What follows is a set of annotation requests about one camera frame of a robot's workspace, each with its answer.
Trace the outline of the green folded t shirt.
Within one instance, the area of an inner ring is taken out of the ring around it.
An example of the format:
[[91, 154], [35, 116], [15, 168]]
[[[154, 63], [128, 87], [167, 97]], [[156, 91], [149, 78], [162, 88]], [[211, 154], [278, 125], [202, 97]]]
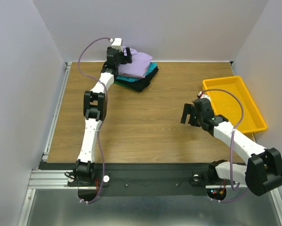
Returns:
[[118, 81], [114, 81], [115, 84], [119, 85], [119, 86], [122, 86], [122, 87], [125, 87], [125, 88], [128, 88], [128, 89], [132, 89], [131, 87], [121, 83], [121, 82], [118, 82]]

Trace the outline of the cyan folded t shirt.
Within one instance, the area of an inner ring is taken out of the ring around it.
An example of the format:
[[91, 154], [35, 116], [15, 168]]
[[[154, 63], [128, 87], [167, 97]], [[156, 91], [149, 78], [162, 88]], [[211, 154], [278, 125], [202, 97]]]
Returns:
[[157, 67], [156, 62], [151, 62], [148, 66], [130, 66], [130, 64], [120, 65], [118, 80], [135, 82], [145, 78]]

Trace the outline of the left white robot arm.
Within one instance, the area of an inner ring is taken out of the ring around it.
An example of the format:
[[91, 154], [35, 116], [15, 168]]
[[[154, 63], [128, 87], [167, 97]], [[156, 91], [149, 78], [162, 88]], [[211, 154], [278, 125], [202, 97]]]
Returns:
[[132, 63], [132, 54], [129, 47], [124, 50], [120, 47], [108, 47], [107, 60], [102, 67], [100, 77], [95, 86], [85, 91], [83, 95], [85, 130], [72, 178], [86, 186], [95, 181], [95, 148], [100, 128], [107, 115], [108, 89], [118, 76], [119, 66], [130, 63]]

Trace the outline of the yellow plastic tray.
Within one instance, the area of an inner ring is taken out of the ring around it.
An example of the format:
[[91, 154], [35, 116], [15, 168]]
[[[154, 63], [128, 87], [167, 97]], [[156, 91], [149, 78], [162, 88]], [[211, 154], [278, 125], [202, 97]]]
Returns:
[[267, 130], [267, 124], [256, 106], [250, 92], [240, 76], [222, 77], [203, 80], [203, 89], [223, 89], [231, 92], [235, 97], [223, 91], [208, 91], [211, 105], [215, 114], [226, 117], [233, 125], [241, 118], [241, 102], [244, 117], [237, 129], [243, 133], [257, 133]]

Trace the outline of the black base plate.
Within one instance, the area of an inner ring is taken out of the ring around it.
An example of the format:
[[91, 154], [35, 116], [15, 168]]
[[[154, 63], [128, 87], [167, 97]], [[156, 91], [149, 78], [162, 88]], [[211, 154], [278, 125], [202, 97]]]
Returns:
[[73, 171], [67, 185], [81, 194], [101, 196], [206, 196], [207, 186], [222, 189], [229, 181], [208, 178], [208, 163], [107, 163], [94, 165], [94, 180], [79, 179]]

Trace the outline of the purple t shirt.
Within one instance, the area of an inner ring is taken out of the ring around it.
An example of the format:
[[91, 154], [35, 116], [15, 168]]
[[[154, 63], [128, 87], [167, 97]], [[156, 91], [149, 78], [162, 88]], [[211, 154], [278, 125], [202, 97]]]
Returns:
[[130, 66], [148, 66], [151, 63], [153, 56], [143, 52], [138, 52], [133, 48], [130, 49], [132, 54], [132, 63]]

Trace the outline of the black folded t shirt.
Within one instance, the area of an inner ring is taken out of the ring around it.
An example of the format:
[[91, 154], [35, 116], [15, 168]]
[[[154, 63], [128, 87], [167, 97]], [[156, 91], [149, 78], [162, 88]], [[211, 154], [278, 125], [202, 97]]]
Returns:
[[142, 92], [146, 87], [150, 85], [151, 80], [155, 77], [158, 71], [159, 71], [159, 68], [156, 66], [155, 68], [152, 69], [151, 72], [146, 73], [146, 76], [143, 79], [140, 79], [134, 82], [124, 81], [124, 80], [119, 80], [119, 79], [116, 79], [116, 81], [121, 82], [131, 87], [132, 90], [134, 91]]

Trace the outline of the front left aluminium rail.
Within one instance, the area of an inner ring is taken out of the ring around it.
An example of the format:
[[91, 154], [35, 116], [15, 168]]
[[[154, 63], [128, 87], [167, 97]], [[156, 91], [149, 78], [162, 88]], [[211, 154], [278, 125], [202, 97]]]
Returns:
[[70, 187], [65, 170], [33, 170], [28, 182], [28, 189], [77, 189]]

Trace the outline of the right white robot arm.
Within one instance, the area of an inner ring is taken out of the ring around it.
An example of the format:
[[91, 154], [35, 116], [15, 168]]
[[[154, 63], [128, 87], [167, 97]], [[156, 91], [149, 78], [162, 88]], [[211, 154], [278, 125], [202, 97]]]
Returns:
[[267, 149], [234, 128], [227, 118], [216, 115], [210, 99], [198, 98], [185, 103], [181, 123], [201, 127], [211, 136], [233, 149], [244, 165], [219, 160], [208, 167], [209, 182], [217, 184], [223, 179], [243, 184], [256, 196], [282, 186], [282, 156], [276, 148]]

